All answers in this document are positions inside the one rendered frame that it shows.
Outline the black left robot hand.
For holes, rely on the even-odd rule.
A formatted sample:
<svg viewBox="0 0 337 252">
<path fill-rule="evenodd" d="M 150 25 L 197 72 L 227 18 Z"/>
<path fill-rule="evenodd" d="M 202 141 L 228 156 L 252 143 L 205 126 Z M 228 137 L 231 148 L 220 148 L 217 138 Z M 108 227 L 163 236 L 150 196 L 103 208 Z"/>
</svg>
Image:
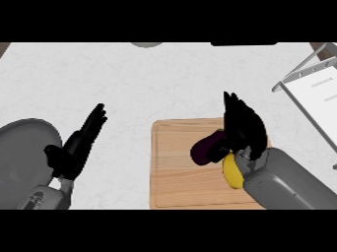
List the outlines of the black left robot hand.
<svg viewBox="0 0 337 252">
<path fill-rule="evenodd" d="M 43 149 L 52 176 L 71 181 L 79 177 L 95 141 L 108 121 L 106 105 L 100 103 L 91 112 L 83 127 L 71 134 L 66 145 L 48 145 Z"/>
</svg>

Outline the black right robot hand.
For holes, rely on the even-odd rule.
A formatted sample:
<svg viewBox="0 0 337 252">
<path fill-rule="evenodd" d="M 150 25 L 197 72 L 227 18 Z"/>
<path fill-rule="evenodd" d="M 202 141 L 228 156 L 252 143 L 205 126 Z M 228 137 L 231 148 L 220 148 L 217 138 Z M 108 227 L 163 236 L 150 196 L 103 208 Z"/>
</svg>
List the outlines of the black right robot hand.
<svg viewBox="0 0 337 252">
<path fill-rule="evenodd" d="M 212 162 L 220 162 L 228 153 L 251 149 L 249 160 L 255 161 L 268 149 L 268 135 L 264 120 L 236 93 L 224 93 L 224 136 L 208 152 Z"/>
</svg>

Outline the yellow lemon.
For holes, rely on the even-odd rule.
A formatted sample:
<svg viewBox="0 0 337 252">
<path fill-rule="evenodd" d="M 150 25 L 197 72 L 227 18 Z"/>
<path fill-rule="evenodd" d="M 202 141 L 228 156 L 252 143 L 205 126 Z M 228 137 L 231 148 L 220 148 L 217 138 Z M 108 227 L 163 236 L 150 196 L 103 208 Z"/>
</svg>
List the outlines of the yellow lemon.
<svg viewBox="0 0 337 252">
<path fill-rule="evenodd" d="M 233 189 L 242 189 L 245 177 L 236 163 L 234 154 L 228 154 L 222 160 L 222 174 L 230 187 Z"/>
</svg>

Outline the wooden cutting board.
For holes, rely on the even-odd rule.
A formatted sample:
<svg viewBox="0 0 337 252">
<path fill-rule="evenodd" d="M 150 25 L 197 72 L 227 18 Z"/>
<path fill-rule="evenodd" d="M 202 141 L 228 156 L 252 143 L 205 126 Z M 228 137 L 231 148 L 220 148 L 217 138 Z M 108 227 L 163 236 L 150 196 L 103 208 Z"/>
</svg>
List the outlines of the wooden cutting board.
<svg viewBox="0 0 337 252">
<path fill-rule="evenodd" d="M 154 122 L 150 179 L 153 209 L 262 209 L 246 191 L 228 186 L 222 163 L 199 166 L 191 159 L 193 145 L 221 128 L 221 118 Z"/>
</svg>

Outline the dark purple eggplant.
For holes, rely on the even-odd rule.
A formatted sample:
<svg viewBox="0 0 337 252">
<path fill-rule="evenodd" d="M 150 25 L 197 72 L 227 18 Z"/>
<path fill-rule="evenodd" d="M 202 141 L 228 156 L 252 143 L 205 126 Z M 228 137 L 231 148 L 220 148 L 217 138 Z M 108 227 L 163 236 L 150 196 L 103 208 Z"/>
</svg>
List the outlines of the dark purple eggplant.
<svg viewBox="0 0 337 252">
<path fill-rule="evenodd" d="M 218 163 L 230 153 L 230 147 L 225 143 L 225 133 L 217 130 L 205 137 L 191 148 L 191 158 L 197 165 Z"/>
</svg>

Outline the grey round plate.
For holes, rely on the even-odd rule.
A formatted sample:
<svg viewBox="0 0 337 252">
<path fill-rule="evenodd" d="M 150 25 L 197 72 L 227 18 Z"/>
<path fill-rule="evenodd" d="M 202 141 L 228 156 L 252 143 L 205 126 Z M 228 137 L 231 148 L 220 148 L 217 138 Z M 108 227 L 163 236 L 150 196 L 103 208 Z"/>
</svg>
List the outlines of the grey round plate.
<svg viewBox="0 0 337 252">
<path fill-rule="evenodd" d="M 45 120 L 23 119 L 0 128 L 0 210 L 15 210 L 33 189 L 51 183 L 48 145 L 61 147 L 63 141 Z"/>
</svg>

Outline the grey round object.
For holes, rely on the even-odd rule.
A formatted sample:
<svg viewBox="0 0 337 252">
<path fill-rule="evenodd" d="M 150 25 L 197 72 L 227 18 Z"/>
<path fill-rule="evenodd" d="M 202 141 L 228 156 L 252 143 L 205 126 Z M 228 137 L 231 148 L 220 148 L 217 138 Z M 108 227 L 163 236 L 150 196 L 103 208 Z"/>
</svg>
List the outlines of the grey round object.
<svg viewBox="0 0 337 252">
<path fill-rule="evenodd" d="M 163 42 L 132 42 L 132 44 L 141 48 L 151 48 L 163 44 Z"/>
</svg>

